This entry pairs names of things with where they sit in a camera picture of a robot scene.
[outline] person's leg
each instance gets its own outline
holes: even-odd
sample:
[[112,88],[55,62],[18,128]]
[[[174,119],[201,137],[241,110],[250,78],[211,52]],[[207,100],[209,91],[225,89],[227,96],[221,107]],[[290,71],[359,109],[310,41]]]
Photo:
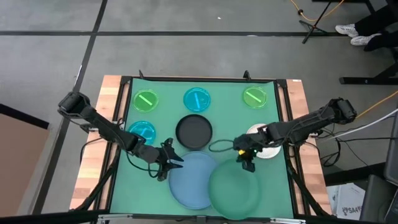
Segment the person's leg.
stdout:
[[372,51],[380,47],[398,47],[398,31],[373,37],[365,46],[364,51]]
[[389,6],[384,6],[373,15],[361,19],[355,23],[355,30],[361,36],[369,36],[383,28],[397,22]]

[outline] blue plate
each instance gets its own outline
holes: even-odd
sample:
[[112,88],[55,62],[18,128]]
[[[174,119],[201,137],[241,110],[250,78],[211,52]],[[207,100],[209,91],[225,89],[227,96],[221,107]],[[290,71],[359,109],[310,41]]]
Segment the blue plate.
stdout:
[[148,121],[137,121],[128,129],[130,133],[136,133],[144,137],[146,145],[152,145],[156,138],[155,127]]
[[203,209],[210,206],[208,183],[217,162],[204,152],[189,152],[177,162],[183,168],[172,169],[169,186],[173,197],[185,208]]
[[210,95],[204,88],[192,88],[184,94],[184,104],[192,112],[206,110],[210,101]]

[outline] white sneaker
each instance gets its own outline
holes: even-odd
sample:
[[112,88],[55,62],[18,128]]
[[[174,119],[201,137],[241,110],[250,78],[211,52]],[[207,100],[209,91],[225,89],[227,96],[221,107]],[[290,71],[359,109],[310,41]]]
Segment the white sneaker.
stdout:
[[373,35],[370,35],[369,37],[364,37],[364,36],[354,37],[351,39],[351,44],[354,46],[365,46],[369,43],[369,41],[373,37],[375,37],[377,35],[381,35],[381,34],[373,34]]
[[348,35],[351,38],[358,36],[358,32],[355,29],[355,24],[349,24],[349,25],[345,25],[345,26],[337,25],[335,27],[335,29],[336,29],[337,33]]

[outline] white wire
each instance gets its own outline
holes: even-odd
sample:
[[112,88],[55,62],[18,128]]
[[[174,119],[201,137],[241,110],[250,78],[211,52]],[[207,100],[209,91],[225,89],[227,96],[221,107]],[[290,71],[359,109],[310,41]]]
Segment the white wire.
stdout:
[[364,128],[370,127],[370,126],[372,126],[372,125],[374,125],[374,124],[376,124],[376,123],[378,123],[378,122],[384,120],[386,117],[388,117],[388,116],[390,116],[390,115],[396,113],[397,111],[398,111],[398,109],[395,109],[393,112],[391,112],[391,113],[385,115],[384,117],[378,119],[377,121],[373,121],[372,123],[370,123],[370,124],[368,124],[368,125],[366,125],[366,126],[363,126],[363,127],[357,128],[357,129],[354,129],[354,130],[352,130],[352,131],[348,131],[348,132],[346,132],[346,133],[341,133],[341,134],[339,134],[339,135],[337,135],[337,136],[330,137],[330,138],[326,139],[325,141],[329,141],[329,140],[331,140],[331,139],[335,139],[335,138],[338,138],[338,137],[341,137],[341,136],[344,136],[344,135],[351,134],[351,133],[354,133],[354,132],[356,132],[356,131],[362,130],[362,129],[364,129]]

